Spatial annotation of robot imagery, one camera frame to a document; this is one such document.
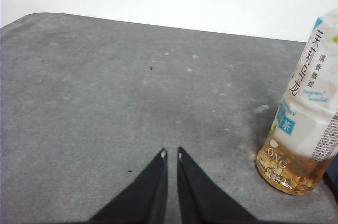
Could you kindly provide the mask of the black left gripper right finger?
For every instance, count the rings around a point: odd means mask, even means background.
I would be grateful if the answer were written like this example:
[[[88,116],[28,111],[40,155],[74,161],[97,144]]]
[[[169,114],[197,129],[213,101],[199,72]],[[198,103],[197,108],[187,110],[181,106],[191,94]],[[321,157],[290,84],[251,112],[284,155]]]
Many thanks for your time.
[[[177,194],[182,223],[256,223],[220,189],[183,147],[177,149]]]

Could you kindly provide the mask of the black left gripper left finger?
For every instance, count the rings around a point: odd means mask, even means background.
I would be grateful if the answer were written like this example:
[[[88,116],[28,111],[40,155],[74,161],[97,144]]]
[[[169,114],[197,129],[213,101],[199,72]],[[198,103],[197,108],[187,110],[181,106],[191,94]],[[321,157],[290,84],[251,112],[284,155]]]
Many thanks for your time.
[[[168,193],[167,150],[162,148],[135,180],[89,223],[163,223]]]

